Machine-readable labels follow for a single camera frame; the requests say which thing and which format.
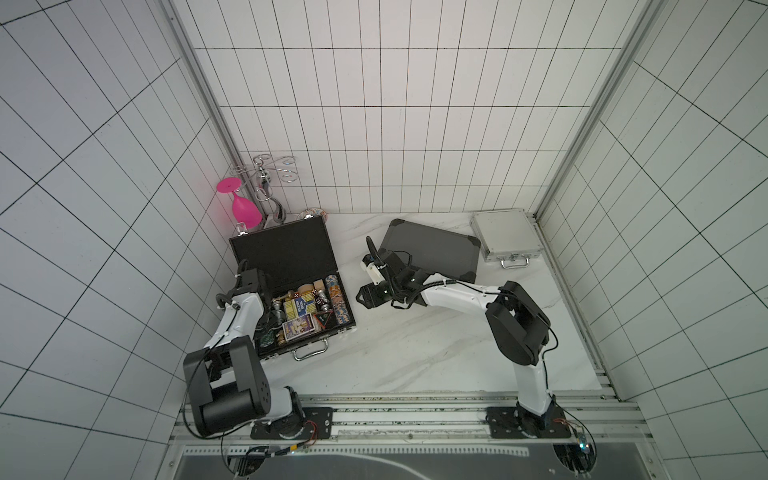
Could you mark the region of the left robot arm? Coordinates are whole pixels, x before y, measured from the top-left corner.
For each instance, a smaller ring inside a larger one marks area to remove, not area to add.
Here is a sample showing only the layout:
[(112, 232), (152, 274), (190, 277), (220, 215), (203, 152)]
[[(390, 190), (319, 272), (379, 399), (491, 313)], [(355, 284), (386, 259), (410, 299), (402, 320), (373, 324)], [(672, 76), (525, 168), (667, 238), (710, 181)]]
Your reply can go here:
[(183, 362), (191, 412), (183, 422), (194, 437), (223, 437), (248, 422), (268, 432), (287, 430), (306, 420), (295, 390), (270, 386), (258, 354), (271, 300), (268, 276), (246, 260), (238, 264), (233, 288), (216, 295), (223, 317), (213, 337)]

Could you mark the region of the silver poker case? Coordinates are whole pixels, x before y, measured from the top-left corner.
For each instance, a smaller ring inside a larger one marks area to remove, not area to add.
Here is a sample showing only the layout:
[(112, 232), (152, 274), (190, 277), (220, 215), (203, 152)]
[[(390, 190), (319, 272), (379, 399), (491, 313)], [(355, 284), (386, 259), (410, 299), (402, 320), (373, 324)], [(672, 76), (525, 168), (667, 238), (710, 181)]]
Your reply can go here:
[(531, 218), (522, 209), (476, 212), (470, 226), (481, 242), (485, 263), (522, 269), (544, 250)]

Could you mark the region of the black poker case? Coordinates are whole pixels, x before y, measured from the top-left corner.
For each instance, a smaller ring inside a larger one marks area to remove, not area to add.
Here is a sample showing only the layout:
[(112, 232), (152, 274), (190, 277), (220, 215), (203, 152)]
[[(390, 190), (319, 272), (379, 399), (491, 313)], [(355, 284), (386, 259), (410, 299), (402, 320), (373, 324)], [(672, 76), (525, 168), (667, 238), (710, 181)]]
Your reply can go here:
[(468, 234), (442, 230), (403, 219), (390, 222), (381, 248), (398, 251), (411, 265), (446, 277), (474, 283), (481, 241)]
[(256, 340), (256, 349), (261, 359), (287, 354), (357, 326), (328, 229), (322, 218), (298, 220), (232, 237), (229, 243), (236, 261), (245, 260), (249, 268), (255, 268), (266, 275), (265, 293), (268, 297), (276, 298), (289, 291), (296, 291), (302, 285), (324, 281), (333, 276), (346, 306), (347, 314), (342, 322), (331, 319), (318, 332), (282, 344), (274, 342), (270, 346), (262, 346)]

